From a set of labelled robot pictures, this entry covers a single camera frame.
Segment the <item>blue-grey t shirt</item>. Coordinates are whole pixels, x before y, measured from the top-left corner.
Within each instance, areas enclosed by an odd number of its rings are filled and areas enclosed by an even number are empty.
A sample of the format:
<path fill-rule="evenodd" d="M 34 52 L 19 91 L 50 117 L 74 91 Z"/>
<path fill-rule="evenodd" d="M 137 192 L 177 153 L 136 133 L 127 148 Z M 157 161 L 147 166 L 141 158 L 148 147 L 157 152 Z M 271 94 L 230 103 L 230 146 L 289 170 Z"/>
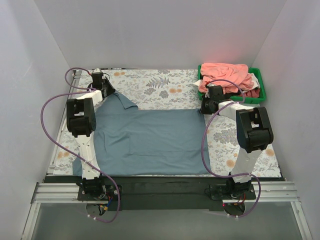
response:
<path fill-rule="evenodd" d="M 111 176 L 202 175 L 210 166 L 204 116 L 198 109 L 140 110 L 123 94 L 95 110 L 94 149 Z M 73 174 L 82 176 L 82 157 Z"/>

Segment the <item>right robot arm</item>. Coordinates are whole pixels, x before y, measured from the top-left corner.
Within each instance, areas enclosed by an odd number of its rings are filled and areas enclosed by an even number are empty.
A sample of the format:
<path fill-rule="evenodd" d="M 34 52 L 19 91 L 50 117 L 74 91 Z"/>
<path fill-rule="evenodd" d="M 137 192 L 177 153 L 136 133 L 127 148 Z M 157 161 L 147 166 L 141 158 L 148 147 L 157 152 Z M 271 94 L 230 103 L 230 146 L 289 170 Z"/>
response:
<path fill-rule="evenodd" d="M 209 187 L 213 200 L 237 199 L 251 190 L 254 166 L 274 134 L 265 107 L 246 106 L 227 99 L 221 86 L 209 86 L 208 97 L 203 96 L 200 113 L 228 117 L 236 123 L 239 153 L 225 183 Z"/>

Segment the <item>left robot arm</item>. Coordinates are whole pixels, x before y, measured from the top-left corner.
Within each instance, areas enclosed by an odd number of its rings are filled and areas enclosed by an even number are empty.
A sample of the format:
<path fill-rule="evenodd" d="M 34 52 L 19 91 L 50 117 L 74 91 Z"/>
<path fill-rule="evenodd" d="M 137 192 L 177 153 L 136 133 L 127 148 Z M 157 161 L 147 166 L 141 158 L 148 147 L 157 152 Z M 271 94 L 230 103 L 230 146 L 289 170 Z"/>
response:
<path fill-rule="evenodd" d="M 102 174 L 96 158 L 94 147 L 94 131 L 97 127 L 95 106 L 115 92 L 110 84 L 110 76 L 97 68 L 90 73 L 92 83 L 90 88 L 96 92 L 86 93 L 66 102 L 66 125 L 79 148 L 81 160 L 82 181 L 80 186 L 86 195 L 95 200 L 106 196 L 107 190 L 102 180 Z"/>

